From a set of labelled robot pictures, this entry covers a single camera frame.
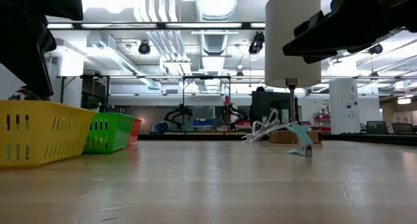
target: yellow basket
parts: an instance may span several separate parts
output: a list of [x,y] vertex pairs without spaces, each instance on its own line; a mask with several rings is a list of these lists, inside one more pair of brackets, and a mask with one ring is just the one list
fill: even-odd
[[0,167],[79,156],[95,114],[54,102],[0,100]]

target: plastic basket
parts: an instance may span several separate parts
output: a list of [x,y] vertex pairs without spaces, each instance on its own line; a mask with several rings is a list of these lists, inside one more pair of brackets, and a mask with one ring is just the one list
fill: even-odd
[[127,147],[133,120],[122,113],[97,113],[83,153],[106,154]]
[[94,111],[44,101],[0,100],[0,166],[79,156]]
[[142,120],[139,120],[139,119],[133,120],[132,131],[130,132],[128,147],[136,144],[137,137],[139,136],[139,132],[141,131],[141,123],[142,123]]

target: cardboard box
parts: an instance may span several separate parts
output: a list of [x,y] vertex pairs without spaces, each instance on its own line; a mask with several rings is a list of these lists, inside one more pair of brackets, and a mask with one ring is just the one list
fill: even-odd
[[[318,130],[307,131],[308,137],[313,143],[321,143],[321,132]],[[270,143],[297,143],[298,139],[295,133],[289,130],[276,130],[269,133]]]

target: white cylinder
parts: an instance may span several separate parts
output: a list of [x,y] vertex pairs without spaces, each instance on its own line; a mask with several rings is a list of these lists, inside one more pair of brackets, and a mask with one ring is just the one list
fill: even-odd
[[306,64],[302,57],[285,56],[282,47],[295,38],[294,29],[320,11],[321,0],[270,0],[266,4],[265,83],[287,87],[285,79],[298,79],[297,87],[321,82],[321,63]]

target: ceiling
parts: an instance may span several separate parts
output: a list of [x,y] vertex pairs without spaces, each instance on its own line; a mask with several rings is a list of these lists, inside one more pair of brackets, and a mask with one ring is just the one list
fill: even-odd
[[[237,10],[235,14],[235,21],[265,21],[265,5],[268,0],[238,0]],[[126,0],[126,8],[120,14],[109,13],[104,6],[96,5],[90,7],[85,12],[84,22],[109,22],[109,21],[136,21],[134,17],[133,0]],[[195,18],[195,2],[194,0],[177,0],[177,16],[179,21],[197,21]],[[330,11],[330,0],[322,0],[322,10],[324,12]],[[49,18],[51,22],[64,21],[60,18]],[[236,35],[229,35],[227,49],[223,54],[226,56],[223,70],[219,74],[230,74],[234,76],[238,69],[238,64],[243,66],[245,75],[262,76],[265,67],[265,51],[260,52],[257,59],[250,60],[248,55],[248,44],[253,38],[255,31],[230,31],[237,32]],[[146,31],[91,31],[91,34],[99,33],[100,37],[107,38],[112,36],[117,42],[117,51],[122,53],[127,59],[137,66],[139,71],[148,75],[160,75],[160,54],[151,44],[151,52],[148,55],[140,55],[138,47],[142,40],[148,40]],[[191,61],[191,71],[197,73],[199,70],[204,70],[201,64],[201,48],[199,45],[199,36],[192,35],[191,31],[180,32],[186,53]],[[380,76],[398,76],[398,75],[417,75],[417,35],[411,34],[408,31],[400,31],[394,33],[394,36],[381,42],[384,48],[383,53],[374,55],[371,60],[371,55],[364,52],[359,52],[354,55],[348,55],[341,51],[339,53],[338,61],[342,63],[354,62],[357,67],[357,75],[368,76],[372,70],[377,70]],[[113,62],[105,55],[88,52],[89,58],[85,62],[85,69],[98,70],[103,74],[121,75],[121,67]],[[322,62],[322,75],[330,76],[329,66],[332,69],[340,65],[329,65],[335,59],[329,59]],[[379,80],[377,83],[379,88],[385,88],[387,91],[394,91],[393,84],[396,80],[387,79]],[[126,85],[141,83],[132,80],[125,80]]]

